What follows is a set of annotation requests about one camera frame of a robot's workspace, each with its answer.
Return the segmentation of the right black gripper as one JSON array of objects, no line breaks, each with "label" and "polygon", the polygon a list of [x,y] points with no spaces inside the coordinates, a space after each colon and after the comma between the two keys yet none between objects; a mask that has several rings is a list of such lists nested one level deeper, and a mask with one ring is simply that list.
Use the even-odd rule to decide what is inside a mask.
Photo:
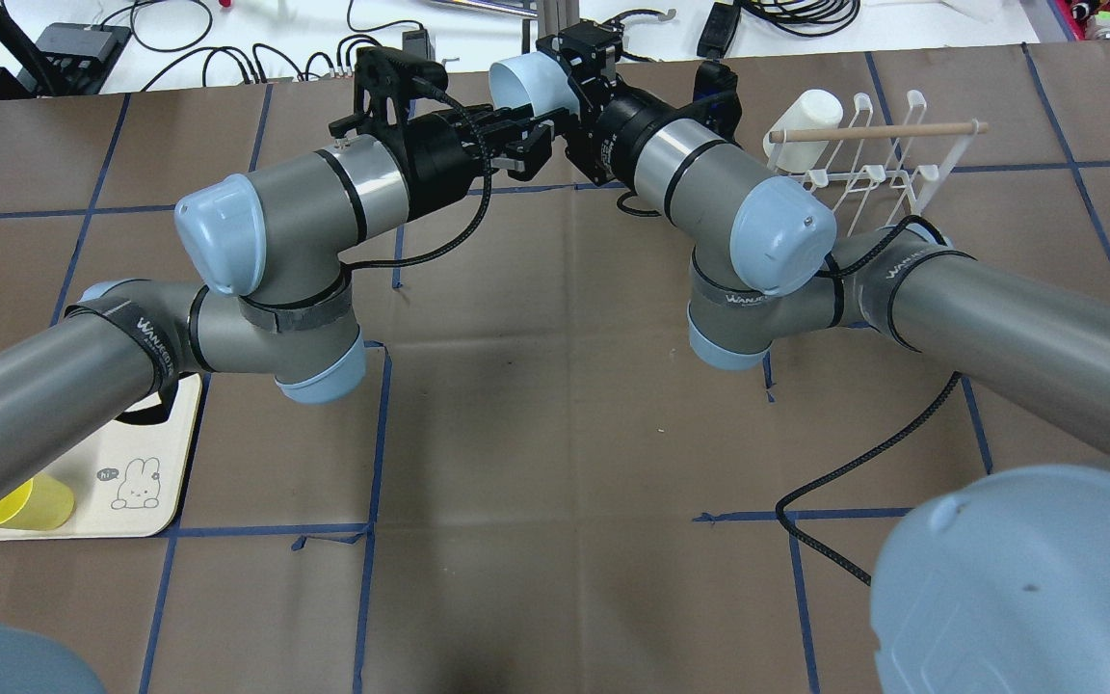
[{"label": "right black gripper", "polygon": [[567,77],[577,109],[563,133],[569,162],[592,183],[635,187],[642,148],[673,117],[673,105],[620,78],[620,26],[569,26],[542,37],[537,51]]}]

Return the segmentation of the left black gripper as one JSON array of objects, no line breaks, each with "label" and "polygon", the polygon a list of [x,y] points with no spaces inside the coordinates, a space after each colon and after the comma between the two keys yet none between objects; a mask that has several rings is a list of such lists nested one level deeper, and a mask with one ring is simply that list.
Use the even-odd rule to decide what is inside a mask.
[{"label": "left black gripper", "polygon": [[556,123],[542,121],[532,107],[472,105],[468,115],[444,109],[418,115],[406,128],[406,184],[410,203],[455,203],[466,197],[484,162],[529,181],[549,162]]}]

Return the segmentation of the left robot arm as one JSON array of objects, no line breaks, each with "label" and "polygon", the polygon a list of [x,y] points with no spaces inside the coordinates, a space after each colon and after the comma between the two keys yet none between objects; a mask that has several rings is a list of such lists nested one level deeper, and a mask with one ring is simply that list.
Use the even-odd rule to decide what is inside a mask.
[{"label": "left robot arm", "polygon": [[173,224],[199,282],[111,280],[0,352],[0,500],[107,422],[158,423],[180,378],[268,374],[325,404],[357,386],[365,343],[345,264],[371,238],[453,205],[494,172],[533,174],[567,107],[450,104],[411,118],[389,98],[330,124],[333,144],[182,198]]}]

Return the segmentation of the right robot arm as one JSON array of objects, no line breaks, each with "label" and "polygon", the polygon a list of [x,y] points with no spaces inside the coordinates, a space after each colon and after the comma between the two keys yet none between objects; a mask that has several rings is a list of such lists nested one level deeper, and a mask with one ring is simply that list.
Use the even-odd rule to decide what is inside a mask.
[{"label": "right robot arm", "polygon": [[978,262],[922,219],[838,237],[833,212],[731,141],[723,88],[675,109],[582,21],[521,57],[518,95],[568,110],[568,158],[690,234],[693,351],[743,370],[776,339],[860,321],[1101,453],[987,475],[891,531],[869,587],[886,693],[1110,693],[1110,305]]}]

